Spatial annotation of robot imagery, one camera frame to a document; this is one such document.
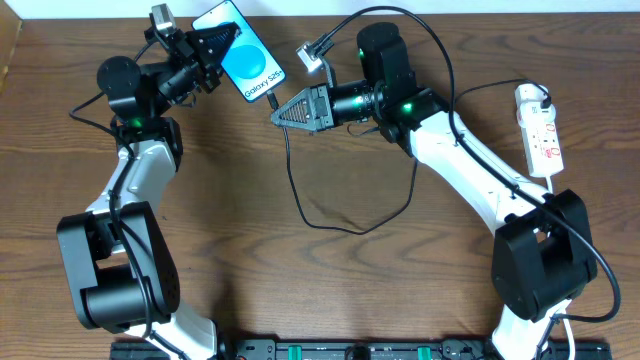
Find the blue Galaxy smartphone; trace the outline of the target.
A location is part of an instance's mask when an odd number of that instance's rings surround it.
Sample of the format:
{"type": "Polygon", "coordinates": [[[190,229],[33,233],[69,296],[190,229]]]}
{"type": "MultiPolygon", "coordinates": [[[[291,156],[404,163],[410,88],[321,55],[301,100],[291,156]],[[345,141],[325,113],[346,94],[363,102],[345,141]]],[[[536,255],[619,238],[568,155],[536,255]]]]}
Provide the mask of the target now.
{"type": "Polygon", "coordinates": [[[232,1],[223,1],[192,22],[194,30],[235,23],[240,30],[221,65],[243,98],[252,103],[286,80],[286,74],[232,1]]]}

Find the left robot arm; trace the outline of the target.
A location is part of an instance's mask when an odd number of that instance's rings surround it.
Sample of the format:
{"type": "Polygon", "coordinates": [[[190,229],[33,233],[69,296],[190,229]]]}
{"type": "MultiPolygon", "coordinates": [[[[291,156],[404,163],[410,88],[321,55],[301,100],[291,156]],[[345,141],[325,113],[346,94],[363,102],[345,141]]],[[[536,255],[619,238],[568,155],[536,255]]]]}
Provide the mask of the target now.
{"type": "Polygon", "coordinates": [[[160,44],[166,61],[114,56],[100,65],[99,94],[114,113],[104,130],[116,142],[118,164],[101,195],[56,229],[79,322],[142,338],[171,359],[237,356],[215,322],[182,301],[155,213],[183,155],[180,126],[165,113],[194,106],[196,93],[219,85],[239,34],[234,23],[188,32],[155,24],[146,43],[160,44]]]}

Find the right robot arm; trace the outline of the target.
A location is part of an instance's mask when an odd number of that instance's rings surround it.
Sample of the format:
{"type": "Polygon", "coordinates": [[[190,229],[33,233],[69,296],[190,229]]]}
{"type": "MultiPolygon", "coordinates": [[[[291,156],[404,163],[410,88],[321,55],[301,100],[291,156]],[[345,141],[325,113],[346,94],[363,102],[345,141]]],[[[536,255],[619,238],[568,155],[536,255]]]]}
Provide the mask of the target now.
{"type": "Polygon", "coordinates": [[[541,358],[553,326],[567,320],[568,305],[602,267],[584,202],[519,174],[467,129],[453,99],[419,85],[395,24],[363,28],[356,44],[361,80],[305,88],[273,111],[273,124],[315,133],[369,118],[388,142],[438,173],[494,238],[491,278],[504,308],[490,353],[541,358]]]}

